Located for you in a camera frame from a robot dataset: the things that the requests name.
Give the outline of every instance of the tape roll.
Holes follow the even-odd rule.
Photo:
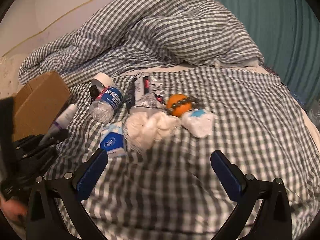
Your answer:
[[[100,72],[91,79],[91,85],[96,85],[101,92],[107,86],[114,86],[114,83],[107,74]]]

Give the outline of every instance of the crumpled blanket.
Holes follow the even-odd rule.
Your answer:
[[[45,178],[61,178],[99,147],[102,124],[89,114],[89,81],[113,77],[126,93],[135,69],[182,61],[199,67],[155,72],[165,99],[185,94],[215,115],[212,135],[186,129],[157,142],[145,154],[113,158],[83,206],[108,239],[211,239],[233,210],[210,166],[220,149],[257,179],[281,177],[297,238],[319,210],[320,158],[299,106],[278,77],[214,68],[263,57],[244,26],[215,0],[114,0],[78,29],[42,46],[20,68],[20,81],[56,70],[76,98],[69,137]],[[125,105],[111,122],[128,116]],[[69,231],[78,236],[59,202]],[[256,206],[244,230],[254,221]]]

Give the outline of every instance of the orange ball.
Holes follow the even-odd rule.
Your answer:
[[[177,103],[178,101],[187,98],[187,96],[185,95],[181,95],[181,94],[175,94],[173,96],[169,97],[169,100],[167,102],[167,109],[171,108],[172,104]],[[177,106],[171,115],[174,115],[176,117],[180,117],[183,113],[185,113],[186,111],[189,111],[192,109],[192,104],[191,103],[186,103],[183,104],[181,106]]]

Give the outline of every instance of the cardboard box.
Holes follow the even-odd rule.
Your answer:
[[[68,86],[55,71],[30,80],[14,98],[12,140],[46,133],[69,97]]]

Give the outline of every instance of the teal curtain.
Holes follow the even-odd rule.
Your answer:
[[[218,0],[305,109],[320,95],[320,23],[305,0]]]

